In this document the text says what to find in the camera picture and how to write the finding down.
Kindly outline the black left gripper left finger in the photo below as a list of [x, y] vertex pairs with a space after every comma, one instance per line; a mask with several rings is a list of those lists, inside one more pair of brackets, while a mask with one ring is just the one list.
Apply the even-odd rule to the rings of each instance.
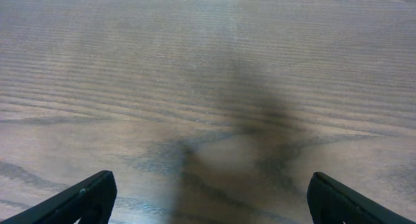
[[103, 170], [1, 224], [107, 224], [116, 196], [113, 172]]

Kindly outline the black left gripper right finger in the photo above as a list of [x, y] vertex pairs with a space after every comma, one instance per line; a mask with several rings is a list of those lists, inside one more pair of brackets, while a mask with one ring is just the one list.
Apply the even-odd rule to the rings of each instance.
[[309, 182], [307, 204], [314, 224], [415, 224], [322, 172]]

